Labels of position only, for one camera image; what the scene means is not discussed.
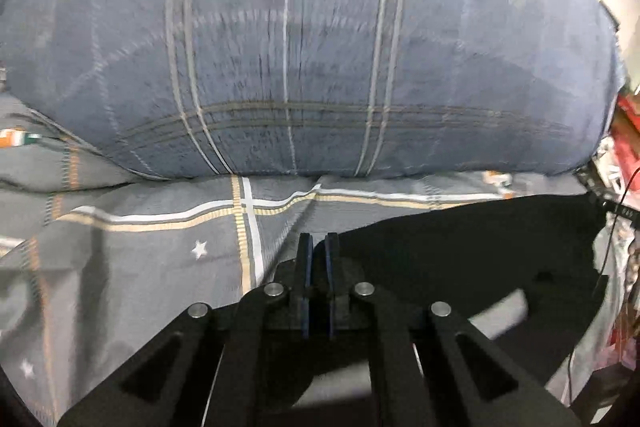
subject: white star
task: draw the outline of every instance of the white star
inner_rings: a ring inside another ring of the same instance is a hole
[[[27,359],[24,359],[20,364],[20,369],[24,373],[24,378],[33,378],[33,363],[29,363]]]
[[[207,241],[205,241],[204,243],[201,243],[200,241],[196,241],[195,248],[191,250],[194,254],[196,254],[196,259],[199,259],[203,255],[207,254],[207,249],[205,248],[206,246],[207,246]]]

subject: wire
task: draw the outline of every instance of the wire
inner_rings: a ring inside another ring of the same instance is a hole
[[[620,198],[620,201],[618,203],[616,203],[616,207],[613,211],[614,213],[614,217],[613,217],[613,224],[611,225],[611,232],[609,233],[609,240],[607,241],[607,250],[605,250],[604,253],[604,261],[602,261],[602,267],[600,268],[600,271],[598,272],[598,279],[596,280],[595,286],[593,287],[593,291],[591,292],[591,299],[593,299],[595,293],[596,293],[596,289],[598,288],[598,286],[600,285],[600,280],[602,280],[602,276],[604,274],[604,269],[607,266],[607,260],[609,259],[609,250],[611,248],[611,243],[613,241],[613,233],[614,230],[616,229],[616,223],[618,222],[618,208],[621,204],[624,203],[625,198],[626,198],[626,194],[629,191],[629,188],[631,187],[631,183],[634,181],[634,178],[636,177],[636,174],[638,174],[638,172],[640,172],[640,167],[638,167],[633,174],[631,174],[631,177],[629,178],[629,182],[628,184],[626,184],[625,187],[625,191],[622,193],[622,197]],[[567,371],[567,377],[568,377],[568,381],[569,381],[569,405],[571,405],[571,402],[574,399],[574,391],[572,389],[572,381],[571,381],[571,361],[574,358],[574,353],[575,353],[575,348],[578,347],[577,344],[575,344],[574,349],[571,350],[571,353],[569,353],[569,360],[567,362],[566,365],[566,371]]]

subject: metal screw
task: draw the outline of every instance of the metal screw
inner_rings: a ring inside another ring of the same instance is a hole
[[[451,312],[451,306],[446,302],[438,301],[431,305],[431,313],[438,317],[446,317]]]
[[[359,282],[353,287],[353,289],[358,295],[366,297],[367,295],[372,295],[372,293],[376,290],[376,287],[373,286],[370,282]]]
[[[204,302],[196,302],[196,303],[193,303],[191,306],[189,306],[187,313],[189,314],[190,317],[193,317],[194,319],[199,319],[200,317],[204,317],[208,311],[209,311],[209,308]]]
[[[284,292],[284,286],[279,282],[270,282],[264,286],[264,292],[270,297],[277,297]]]

